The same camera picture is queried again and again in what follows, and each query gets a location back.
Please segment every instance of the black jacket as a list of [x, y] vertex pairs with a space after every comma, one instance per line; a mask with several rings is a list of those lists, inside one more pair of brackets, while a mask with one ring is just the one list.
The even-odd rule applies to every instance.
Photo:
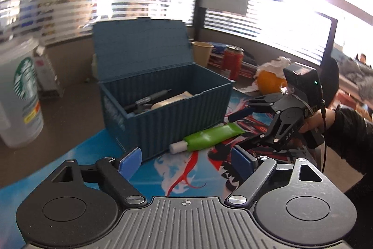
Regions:
[[325, 132], [326, 144], [363, 178], [346, 196], [355, 204], [357, 222], [346, 241], [354, 248], [373, 248], [373, 125], [349, 108], [336, 110]]

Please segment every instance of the gray cloth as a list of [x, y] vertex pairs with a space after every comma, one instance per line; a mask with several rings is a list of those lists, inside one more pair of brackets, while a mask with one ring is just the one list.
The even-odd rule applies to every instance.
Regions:
[[352, 59], [339, 64], [339, 72], [359, 88], [361, 100], [373, 100], [373, 70]]

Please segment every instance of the starbucks cup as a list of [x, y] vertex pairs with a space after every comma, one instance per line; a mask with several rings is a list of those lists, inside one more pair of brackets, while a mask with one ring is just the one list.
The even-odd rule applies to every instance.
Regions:
[[10, 148], [27, 145], [43, 128], [32, 59], [38, 45], [30, 36], [0, 45], [0, 137]]
[[207, 67], [208, 59], [214, 46], [206, 42], [192, 42], [193, 59], [202, 67]]

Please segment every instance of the silver screw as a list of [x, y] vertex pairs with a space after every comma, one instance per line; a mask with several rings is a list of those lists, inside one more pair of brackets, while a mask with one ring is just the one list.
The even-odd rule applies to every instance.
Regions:
[[234, 205], [241, 205], [244, 204], [247, 199], [242, 195], [232, 195], [228, 198], [228, 202]]
[[139, 205], [145, 202], [145, 198], [140, 195], [131, 195], [126, 198], [126, 202], [130, 205]]

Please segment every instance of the red soda can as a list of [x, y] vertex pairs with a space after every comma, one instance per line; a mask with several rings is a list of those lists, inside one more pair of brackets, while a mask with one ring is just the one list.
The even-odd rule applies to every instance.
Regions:
[[244, 50], [242, 48], [236, 46], [226, 47], [221, 66], [221, 75], [234, 81], [237, 80], [243, 58]]

